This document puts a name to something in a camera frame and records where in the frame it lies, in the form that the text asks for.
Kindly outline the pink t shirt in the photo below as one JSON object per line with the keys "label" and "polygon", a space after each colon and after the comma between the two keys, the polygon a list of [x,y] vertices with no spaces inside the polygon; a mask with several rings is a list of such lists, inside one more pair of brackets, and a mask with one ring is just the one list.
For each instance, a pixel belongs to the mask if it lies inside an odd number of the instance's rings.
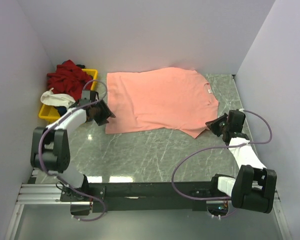
{"label": "pink t shirt", "polygon": [[218,117],[219,102],[196,70],[168,67],[106,76],[107,105],[115,117],[106,134],[180,130],[194,139]]}

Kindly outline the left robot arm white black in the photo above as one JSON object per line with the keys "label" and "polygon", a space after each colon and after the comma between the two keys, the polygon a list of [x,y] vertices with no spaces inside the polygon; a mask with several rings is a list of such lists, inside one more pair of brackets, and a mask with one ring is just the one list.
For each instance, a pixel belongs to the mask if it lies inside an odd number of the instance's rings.
{"label": "left robot arm white black", "polygon": [[98,126],[116,116],[94,90],[83,90],[81,99],[71,105],[57,121],[33,131],[30,164],[48,176],[56,177],[78,201],[90,195],[87,176],[70,166],[69,135],[82,124],[95,121]]}

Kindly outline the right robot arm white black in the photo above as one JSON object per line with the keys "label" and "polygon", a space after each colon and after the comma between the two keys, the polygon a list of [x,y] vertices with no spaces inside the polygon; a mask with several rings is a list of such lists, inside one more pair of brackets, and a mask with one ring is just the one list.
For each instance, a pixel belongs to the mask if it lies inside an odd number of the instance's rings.
{"label": "right robot arm white black", "polygon": [[233,155],[239,168],[236,177],[216,174],[209,193],[216,200],[227,195],[237,209],[268,214],[273,208],[277,173],[259,160],[252,146],[268,144],[272,136],[265,142],[251,141],[243,133],[246,112],[244,109],[230,110],[206,123],[214,135],[222,137],[225,148]]}

